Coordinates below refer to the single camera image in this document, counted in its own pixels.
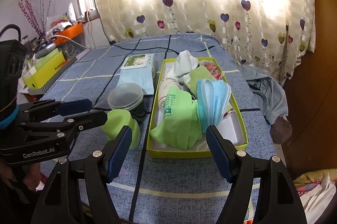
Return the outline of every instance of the clear plastic lid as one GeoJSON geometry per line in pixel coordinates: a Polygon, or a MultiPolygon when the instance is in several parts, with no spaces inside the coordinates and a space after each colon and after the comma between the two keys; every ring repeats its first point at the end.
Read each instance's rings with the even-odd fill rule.
{"type": "Polygon", "coordinates": [[[143,100],[143,90],[135,83],[124,83],[113,89],[107,97],[111,109],[131,110],[143,100]]]}

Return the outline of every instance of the blue face mask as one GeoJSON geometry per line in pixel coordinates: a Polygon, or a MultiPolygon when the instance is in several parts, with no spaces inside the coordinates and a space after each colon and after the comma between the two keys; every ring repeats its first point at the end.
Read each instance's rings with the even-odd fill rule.
{"type": "Polygon", "coordinates": [[[198,118],[201,130],[206,132],[209,125],[219,125],[230,100],[230,86],[223,80],[210,81],[209,79],[198,80],[198,118]]]}

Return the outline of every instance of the person's hand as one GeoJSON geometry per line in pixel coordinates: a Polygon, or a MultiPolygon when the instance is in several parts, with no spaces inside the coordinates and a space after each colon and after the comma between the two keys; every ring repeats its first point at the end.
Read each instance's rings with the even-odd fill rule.
{"type": "MultiPolygon", "coordinates": [[[[13,185],[8,180],[14,181],[14,175],[12,168],[8,167],[5,162],[0,158],[0,178],[5,184],[14,189],[13,185]]],[[[38,187],[40,183],[41,172],[40,172],[40,163],[35,163],[29,165],[29,171],[26,173],[23,183],[28,187],[29,190],[34,190],[38,187]]]]}

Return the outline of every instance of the wet wipes package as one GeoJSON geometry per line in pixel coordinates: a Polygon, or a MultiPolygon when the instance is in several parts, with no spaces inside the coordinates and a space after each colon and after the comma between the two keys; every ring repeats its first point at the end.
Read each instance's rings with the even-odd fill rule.
{"type": "Polygon", "coordinates": [[[153,95],[155,74],[154,54],[129,56],[121,66],[121,75],[117,86],[131,82],[138,84],[144,95],[153,95]]]}

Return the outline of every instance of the brown cloth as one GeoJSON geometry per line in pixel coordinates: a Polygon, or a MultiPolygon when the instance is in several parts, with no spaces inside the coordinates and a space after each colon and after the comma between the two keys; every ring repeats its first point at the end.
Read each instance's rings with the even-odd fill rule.
{"type": "Polygon", "coordinates": [[[282,144],[291,137],[293,128],[288,120],[285,120],[281,116],[277,117],[275,123],[270,129],[270,135],[273,143],[282,144]]]}

